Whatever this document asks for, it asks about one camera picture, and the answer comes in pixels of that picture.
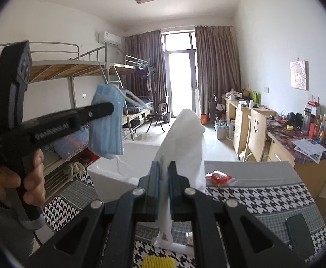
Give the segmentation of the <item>person's left hand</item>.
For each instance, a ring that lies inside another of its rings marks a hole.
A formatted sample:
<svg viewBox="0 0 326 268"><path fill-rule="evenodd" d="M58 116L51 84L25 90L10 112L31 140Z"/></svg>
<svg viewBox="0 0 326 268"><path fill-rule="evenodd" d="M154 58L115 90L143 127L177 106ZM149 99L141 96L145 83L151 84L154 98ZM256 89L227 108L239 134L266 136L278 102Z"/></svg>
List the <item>person's left hand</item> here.
<svg viewBox="0 0 326 268"><path fill-rule="evenodd" d="M28 205L42 206L45 201L46 191L44 187L44 154L41 149L37 149L33 155L33 169L24 179L26 192L23 199ZM21 179L18 174L8 169L0 167L0 202L5 207L12 207L8 199L7 189L15 189L21 186Z"/></svg>

